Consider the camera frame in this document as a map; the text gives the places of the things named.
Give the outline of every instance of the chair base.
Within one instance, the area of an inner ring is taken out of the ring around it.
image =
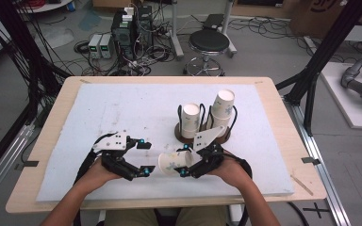
[[[194,61],[202,60],[201,65],[193,64]],[[198,75],[200,73],[205,73],[207,76],[224,76],[222,67],[220,64],[209,58],[208,56],[195,57],[184,67],[184,74],[190,74],[192,76]]]

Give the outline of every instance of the stool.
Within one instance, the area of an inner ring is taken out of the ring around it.
[[[229,44],[229,39],[215,30],[204,29],[192,33],[189,37],[189,47],[203,56],[195,57],[188,62],[184,67],[183,73],[193,76],[200,73],[205,73],[209,76],[223,76],[224,73],[220,64],[209,57],[222,54]],[[203,60],[202,65],[193,64],[195,60]]]

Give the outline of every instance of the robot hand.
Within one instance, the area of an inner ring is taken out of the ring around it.
[[[132,181],[136,177],[148,177],[155,169],[155,166],[136,168],[123,158],[127,151],[136,145],[137,149],[150,149],[152,146],[151,143],[145,142],[143,139],[131,138],[124,132],[99,137],[81,165],[76,181],[87,172],[98,154],[102,155],[102,166],[128,181]]]
[[[197,133],[193,140],[193,144],[185,144],[183,149],[177,150],[178,152],[189,151],[192,147],[195,147],[195,151],[197,151],[196,153],[202,158],[201,161],[189,168],[182,167],[174,169],[180,173],[181,177],[191,176],[193,178],[199,178],[218,168],[222,164],[224,157],[228,156],[239,162],[243,169],[252,178],[252,169],[246,160],[238,158],[232,154],[225,153],[222,145],[213,141],[223,129],[219,128],[220,127],[217,127]]]

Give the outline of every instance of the person's hand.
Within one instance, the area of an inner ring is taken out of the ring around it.
[[[251,183],[252,179],[243,167],[233,158],[224,157],[222,164],[209,174],[222,178],[227,184],[242,189],[246,183]]]
[[[82,176],[74,185],[74,188],[90,194],[92,191],[103,186],[106,182],[122,178],[121,176],[112,173],[102,166],[102,159],[98,157],[92,164],[87,173]]]

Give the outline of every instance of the black stool seat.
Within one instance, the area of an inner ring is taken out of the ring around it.
[[[200,30],[190,35],[189,43],[198,51],[222,52],[228,48],[230,41],[220,32],[214,30]]]

